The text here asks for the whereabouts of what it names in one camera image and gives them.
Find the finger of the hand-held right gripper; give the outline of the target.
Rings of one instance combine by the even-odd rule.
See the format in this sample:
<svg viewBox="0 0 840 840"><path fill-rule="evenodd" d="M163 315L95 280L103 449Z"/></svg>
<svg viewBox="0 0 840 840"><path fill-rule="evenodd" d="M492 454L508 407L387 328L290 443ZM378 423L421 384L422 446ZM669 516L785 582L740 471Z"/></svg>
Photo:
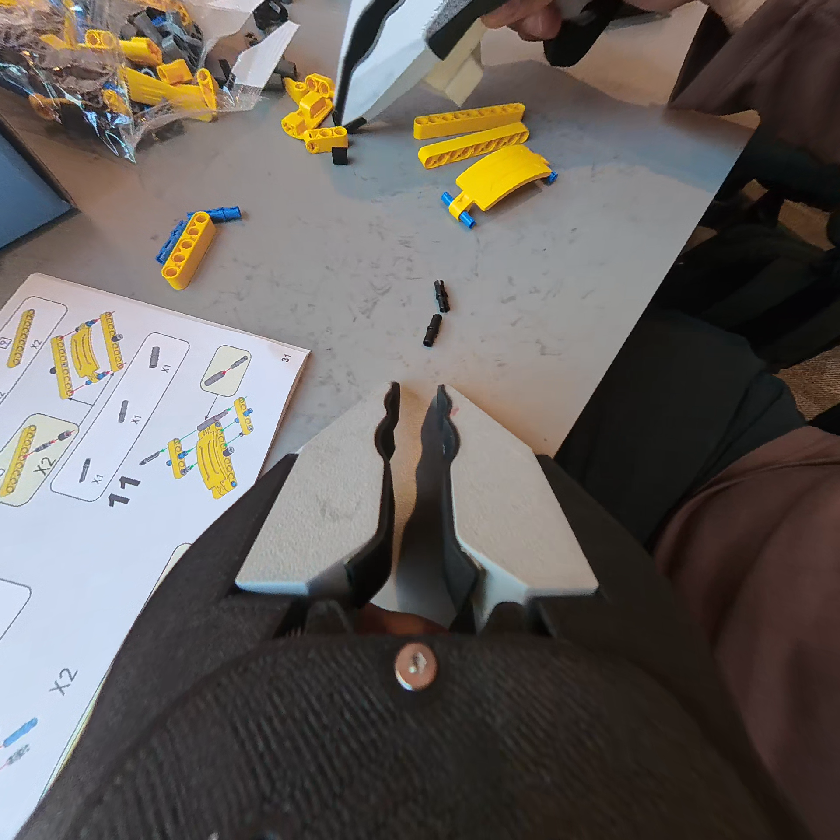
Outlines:
<svg viewBox="0 0 840 840"><path fill-rule="evenodd" d="M372 122L422 83L460 106L483 77L480 42L487 28L482 21L474 23L448 58L437 58L427 45L427 25L438 9L446 2L469 1L394 2L365 77L370 82L370 107L358 122L340 125L344 128Z"/></svg>
<svg viewBox="0 0 840 840"><path fill-rule="evenodd" d="M369 71L386 19L394 1L352 1L339 53L337 87L333 100L333 122L358 122L370 107Z"/></svg>

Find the yellow curved panel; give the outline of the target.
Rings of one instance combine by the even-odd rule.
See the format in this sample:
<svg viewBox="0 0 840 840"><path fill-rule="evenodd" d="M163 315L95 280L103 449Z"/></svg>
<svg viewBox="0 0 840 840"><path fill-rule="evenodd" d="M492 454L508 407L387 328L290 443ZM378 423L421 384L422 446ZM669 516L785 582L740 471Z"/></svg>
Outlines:
<svg viewBox="0 0 840 840"><path fill-rule="evenodd" d="M472 207L485 212L526 185L535 182L551 185L558 177L552 165L527 145L511 145L471 165L456 178L458 194L444 192L441 201L450 216L473 229L476 220L470 213Z"/></svg>

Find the yellow five-hole beam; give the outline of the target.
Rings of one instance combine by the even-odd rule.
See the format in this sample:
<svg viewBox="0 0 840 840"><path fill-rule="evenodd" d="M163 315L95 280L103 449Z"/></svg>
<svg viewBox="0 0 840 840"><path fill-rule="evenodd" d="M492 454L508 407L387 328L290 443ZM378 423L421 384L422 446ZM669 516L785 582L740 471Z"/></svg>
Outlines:
<svg viewBox="0 0 840 840"><path fill-rule="evenodd" d="M215 223L204 213L186 219L184 233L161 267L161 276L176 291L191 284L216 234Z"/></svg>

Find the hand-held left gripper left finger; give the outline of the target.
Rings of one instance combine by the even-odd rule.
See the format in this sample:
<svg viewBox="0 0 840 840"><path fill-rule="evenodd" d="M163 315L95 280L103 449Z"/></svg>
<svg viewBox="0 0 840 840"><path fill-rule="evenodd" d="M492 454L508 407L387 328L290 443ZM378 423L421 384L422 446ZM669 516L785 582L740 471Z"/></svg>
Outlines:
<svg viewBox="0 0 840 840"><path fill-rule="evenodd" d="M302 446L236 577L245 592L368 603L393 562L398 383L380 385Z"/></svg>

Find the instruction booklet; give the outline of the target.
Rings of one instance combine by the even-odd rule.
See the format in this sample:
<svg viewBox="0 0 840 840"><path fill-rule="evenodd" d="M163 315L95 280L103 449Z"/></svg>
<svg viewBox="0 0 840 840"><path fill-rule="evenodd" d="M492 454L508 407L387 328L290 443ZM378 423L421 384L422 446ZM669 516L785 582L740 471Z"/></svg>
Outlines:
<svg viewBox="0 0 840 840"><path fill-rule="evenodd" d="M256 482L308 356L44 274L3 306L2 838L156 586Z"/></svg>

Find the person's dark trousers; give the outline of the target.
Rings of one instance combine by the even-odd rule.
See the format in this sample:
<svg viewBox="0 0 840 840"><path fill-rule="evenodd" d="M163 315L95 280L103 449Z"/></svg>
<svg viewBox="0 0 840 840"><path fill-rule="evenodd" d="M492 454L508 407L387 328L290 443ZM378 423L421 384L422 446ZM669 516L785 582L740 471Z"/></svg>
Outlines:
<svg viewBox="0 0 840 840"><path fill-rule="evenodd" d="M648 552L666 522L741 457L806 426L742 336L646 312L554 460Z"/></svg>

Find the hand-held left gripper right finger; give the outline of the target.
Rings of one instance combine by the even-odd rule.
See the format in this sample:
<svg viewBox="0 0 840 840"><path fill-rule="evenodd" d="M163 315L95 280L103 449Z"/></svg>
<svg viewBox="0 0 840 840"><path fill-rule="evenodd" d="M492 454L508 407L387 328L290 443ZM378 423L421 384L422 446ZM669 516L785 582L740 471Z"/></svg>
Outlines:
<svg viewBox="0 0 840 840"><path fill-rule="evenodd" d="M423 421L420 613L481 628L501 603L590 596L598 581L538 457L452 385Z"/></svg>

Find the long yellow beam with holes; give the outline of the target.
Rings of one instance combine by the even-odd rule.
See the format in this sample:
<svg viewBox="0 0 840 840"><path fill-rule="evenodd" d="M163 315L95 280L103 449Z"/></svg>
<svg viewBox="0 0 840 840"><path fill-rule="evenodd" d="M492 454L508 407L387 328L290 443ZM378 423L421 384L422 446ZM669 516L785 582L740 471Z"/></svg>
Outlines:
<svg viewBox="0 0 840 840"><path fill-rule="evenodd" d="M425 170L433 170L523 144L529 135L523 122L510 123L425 145L418 150L417 158Z"/></svg>

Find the yellow angled brick assembly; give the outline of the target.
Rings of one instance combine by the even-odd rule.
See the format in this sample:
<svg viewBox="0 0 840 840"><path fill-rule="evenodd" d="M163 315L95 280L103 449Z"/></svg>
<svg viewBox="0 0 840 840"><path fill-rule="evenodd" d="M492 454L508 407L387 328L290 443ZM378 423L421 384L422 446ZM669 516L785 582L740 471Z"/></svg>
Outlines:
<svg viewBox="0 0 840 840"><path fill-rule="evenodd" d="M281 121L284 133L294 139L302 139L308 130L314 130L333 111L335 83L330 77L311 73L304 81L283 78L286 94L297 104L297 110L290 112Z"/></svg>

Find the short yellow two-hole beam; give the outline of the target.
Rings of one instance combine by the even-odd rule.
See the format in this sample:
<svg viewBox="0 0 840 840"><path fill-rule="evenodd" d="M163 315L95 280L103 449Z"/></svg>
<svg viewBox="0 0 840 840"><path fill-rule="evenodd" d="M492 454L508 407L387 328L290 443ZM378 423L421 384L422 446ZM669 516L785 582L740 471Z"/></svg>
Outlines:
<svg viewBox="0 0 840 840"><path fill-rule="evenodd" d="M348 131L341 126L307 129L301 138L310 154L326 154L338 150L346 156L350 144Z"/></svg>

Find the person's right hand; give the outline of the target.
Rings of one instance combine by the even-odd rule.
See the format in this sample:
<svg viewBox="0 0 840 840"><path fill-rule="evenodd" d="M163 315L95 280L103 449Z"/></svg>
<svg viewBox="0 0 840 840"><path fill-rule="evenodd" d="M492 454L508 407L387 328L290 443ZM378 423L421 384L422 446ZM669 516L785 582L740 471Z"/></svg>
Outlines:
<svg viewBox="0 0 840 840"><path fill-rule="evenodd" d="M556 37L563 16L554 1L507 1L481 20L489 29L509 28L520 39L537 42Z"/></svg>

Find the clear bag of yellow parts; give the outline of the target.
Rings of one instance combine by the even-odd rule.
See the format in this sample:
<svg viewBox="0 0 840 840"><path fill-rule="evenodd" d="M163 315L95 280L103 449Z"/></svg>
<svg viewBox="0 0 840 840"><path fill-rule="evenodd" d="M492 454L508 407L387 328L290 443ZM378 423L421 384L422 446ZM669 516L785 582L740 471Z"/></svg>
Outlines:
<svg viewBox="0 0 840 840"><path fill-rule="evenodd" d="M2 90L50 125L134 161L146 135L251 110L298 31L261 2L2 1Z"/></svg>

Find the person's brown shirt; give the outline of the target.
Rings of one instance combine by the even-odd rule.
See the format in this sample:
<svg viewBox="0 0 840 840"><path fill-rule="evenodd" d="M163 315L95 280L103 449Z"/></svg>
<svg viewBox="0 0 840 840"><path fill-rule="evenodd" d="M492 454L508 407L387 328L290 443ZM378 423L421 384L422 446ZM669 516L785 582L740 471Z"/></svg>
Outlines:
<svg viewBox="0 0 840 840"><path fill-rule="evenodd" d="M710 479L654 560L815 838L839 836L839 438L804 426Z"/></svg>

